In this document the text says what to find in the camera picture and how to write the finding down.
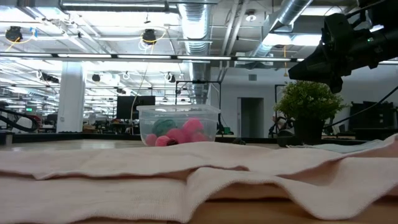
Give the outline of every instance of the potted plant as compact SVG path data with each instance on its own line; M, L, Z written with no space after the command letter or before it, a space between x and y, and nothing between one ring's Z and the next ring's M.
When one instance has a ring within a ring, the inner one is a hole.
M283 94L274 109L294 120L294 133L305 144L320 144L325 120L346 107L343 98L322 83L288 83Z

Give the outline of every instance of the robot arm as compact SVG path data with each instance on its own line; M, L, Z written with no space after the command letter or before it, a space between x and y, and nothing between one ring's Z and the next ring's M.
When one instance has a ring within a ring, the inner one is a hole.
M382 25L384 28L375 32L354 30L364 20L365 13L374 26ZM350 24L348 19L355 14L360 14L360 21ZM397 18L396 0L379 1L347 15L336 13L326 16L319 45L314 53L289 70L289 77L325 83L333 93L340 92L342 76L365 66L376 68L379 62L398 57Z

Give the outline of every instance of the green pom pom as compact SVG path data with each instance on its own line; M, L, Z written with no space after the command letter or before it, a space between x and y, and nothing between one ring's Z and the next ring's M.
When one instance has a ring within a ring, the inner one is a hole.
M172 129L176 128L177 125L171 119L160 119L155 122L154 127L152 128L152 133L154 133L157 137L166 135L167 132Z

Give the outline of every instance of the table surface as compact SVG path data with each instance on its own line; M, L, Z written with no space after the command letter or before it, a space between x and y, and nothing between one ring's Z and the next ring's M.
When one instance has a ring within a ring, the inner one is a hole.
M275 144L250 144L278 149ZM73 140L13 144L0 147L3 151L41 151L41 150L72 150L72 149L115 149L142 147L141 141L123 140ZM323 221L313 218L306 211L290 200L255 200L255 201L217 201L205 202L196 210L190 223L397 223L398 200L385 198L373 203L362 214L352 220ZM111 223L109 221L87 220L85 223Z

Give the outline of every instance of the pink cloth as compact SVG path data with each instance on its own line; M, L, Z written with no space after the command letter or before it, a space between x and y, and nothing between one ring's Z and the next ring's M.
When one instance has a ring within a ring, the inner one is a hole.
M0 152L0 223L92 217L188 222L209 198L290 198L351 218L397 195L398 141L351 154L213 142L97 151Z

